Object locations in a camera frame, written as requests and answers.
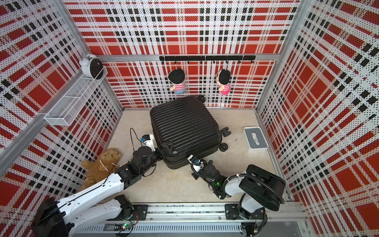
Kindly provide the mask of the black ribbed hard suitcase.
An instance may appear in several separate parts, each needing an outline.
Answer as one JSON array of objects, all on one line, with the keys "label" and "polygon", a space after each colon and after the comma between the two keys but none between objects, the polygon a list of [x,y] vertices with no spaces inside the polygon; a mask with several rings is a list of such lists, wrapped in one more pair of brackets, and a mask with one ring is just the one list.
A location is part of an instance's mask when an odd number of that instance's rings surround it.
[{"label": "black ribbed hard suitcase", "polygon": [[[202,159],[229,148],[222,141],[231,134],[229,128],[219,128],[205,101],[203,95],[187,96],[150,110],[153,134],[169,169],[186,166],[190,155]],[[166,156],[161,148],[161,143],[168,141],[174,143],[171,156]]]}]

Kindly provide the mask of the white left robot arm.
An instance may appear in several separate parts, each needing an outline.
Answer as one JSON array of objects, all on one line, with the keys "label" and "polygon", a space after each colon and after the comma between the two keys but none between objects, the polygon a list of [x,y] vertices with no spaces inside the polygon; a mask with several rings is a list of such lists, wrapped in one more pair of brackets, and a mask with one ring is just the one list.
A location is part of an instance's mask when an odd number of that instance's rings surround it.
[{"label": "white left robot arm", "polygon": [[[36,237],[71,237],[74,233],[106,220],[126,220],[135,214],[133,204],[119,192],[129,188],[146,172],[164,159],[161,148],[142,146],[133,152],[128,163],[111,170],[100,182],[74,195],[42,202],[32,221],[32,232]],[[99,204],[107,197],[115,198]]]}]

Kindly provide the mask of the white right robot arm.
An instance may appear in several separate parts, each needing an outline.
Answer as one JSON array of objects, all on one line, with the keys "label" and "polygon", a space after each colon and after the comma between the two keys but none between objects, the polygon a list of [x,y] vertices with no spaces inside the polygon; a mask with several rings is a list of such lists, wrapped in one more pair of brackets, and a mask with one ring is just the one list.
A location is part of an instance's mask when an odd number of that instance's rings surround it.
[{"label": "white right robot arm", "polygon": [[265,217],[265,211],[279,211],[282,204],[285,181],[256,165],[249,165],[245,172],[223,176],[213,161],[189,159],[194,179],[201,178],[219,199],[241,194],[237,207],[227,210],[227,219],[236,220]]}]

